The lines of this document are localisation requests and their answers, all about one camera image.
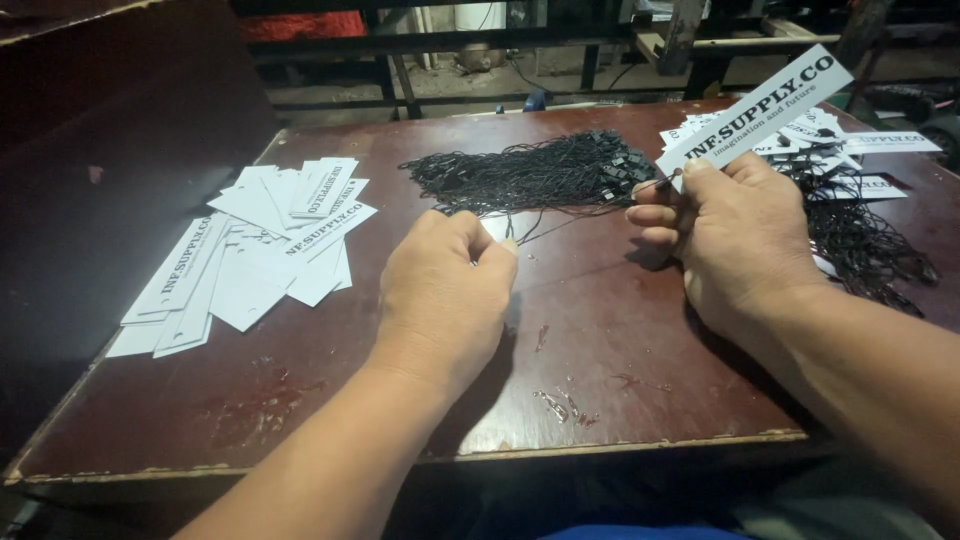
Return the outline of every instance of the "pile of tags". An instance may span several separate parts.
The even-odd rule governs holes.
[[[664,152],[687,140],[724,112],[688,115],[675,130],[661,132],[666,143]],[[803,163],[810,172],[825,179],[817,193],[809,197],[823,199],[898,199],[906,197],[881,176],[853,176],[851,172],[863,167],[854,158],[865,154],[890,152],[940,152],[941,149],[923,135],[912,132],[879,132],[848,134],[840,127],[837,117],[825,110],[813,108],[786,124],[775,134],[767,136],[753,151],[764,156],[780,172],[789,173]],[[857,189],[838,189],[834,185],[856,186]]]
[[[284,296],[315,307],[350,287],[344,235],[376,209],[356,200],[357,161],[247,167],[195,219],[121,321],[107,356],[203,345],[213,316],[246,331]]]

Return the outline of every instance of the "brown table surface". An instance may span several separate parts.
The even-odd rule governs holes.
[[[286,130],[260,163],[301,166],[356,157],[379,212],[348,234],[353,287],[316,308],[286,298],[241,334],[216,321],[209,342],[161,359],[98,358],[8,471],[8,482],[157,478],[243,472],[354,373],[371,349],[387,256],[433,201],[397,165],[436,152],[497,152],[520,142],[617,129],[651,159],[685,113],[730,102],[556,110]],[[865,131],[844,117],[849,131]],[[928,320],[960,330],[960,184],[927,159],[867,157],[909,198],[876,203],[943,274],[937,288],[898,285]],[[533,212],[515,218],[521,233]],[[546,228],[568,219],[551,212]],[[502,221],[486,222],[503,234]],[[675,268],[636,263],[636,229],[621,212],[583,219],[520,249],[506,339],[451,410],[424,460],[612,452],[805,437],[794,410],[756,365],[706,331],[684,304]],[[635,383],[626,387],[622,376]],[[589,429],[558,416],[537,391],[567,392]],[[405,405],[396,404],[402,415]]]

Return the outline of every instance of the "floor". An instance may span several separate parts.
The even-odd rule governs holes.
[[[571,54],[579,54],[580,49],[569,48]],[[876,68],[873,81],[886,81],[905,78],[929,77],[960,77],[960,68],[954,59],[957,58],[956,49],[926,48],[915,50],[890,51],[880,61]],[[453,60],[440,62],[437,70],[427,71],[414,63],[408,65],[410,82],[414,94],[420,97],[427,96],[463,96],[463,95],[494,95],[505,93],[526,93],[533,87],[523,80],[517,69],[508,62],[501,67],[493,68],[489,73],[473,73],[464,75],[454,65]],[[787,64],[783,56],[750,57],[734,59],[725,85],[758,85],[779,71]],[[606,89],[613,80],[628,65],[600,66],[597,71],[594,88]],[[536,60],[532,51],[516,58],[516,67],[522,76],[553,91],[575,91],[580,87],[579,75],[567,76],[537,76]],[[661,77],[657,75],[654,66],[649,63],[640,64],[632,68],[616,83],[615,88],[629,90],[644,88],[683,88],[687,75],[679,77]],[[394,87],[397,96],[402,92],[399,83],[394,77]],[[343,102],[351,100],[380,99],[379,86],[362,84],[354,86],[306,86],[299,88],[278,87],[268,89],[272,102],[282,103],[316,103],[316,102]],[[612,96],[593,95],[589,99],[622,98],[623,94]],[[505,109],[521,109],[522,102],[502,103]],[[470,105],[438,105],[423,107],[425,118],[439,118],[454,114],[474,112],[488,112],[495,110],[496,104]],[[354,110],[316,110],[316,111],[280,111],[277,116],[288,126],[337,126],[345,124],[367,124],[389,122],[392,108],[354,109]],[[401,118],[405,118],[406,110],[400,109]]]

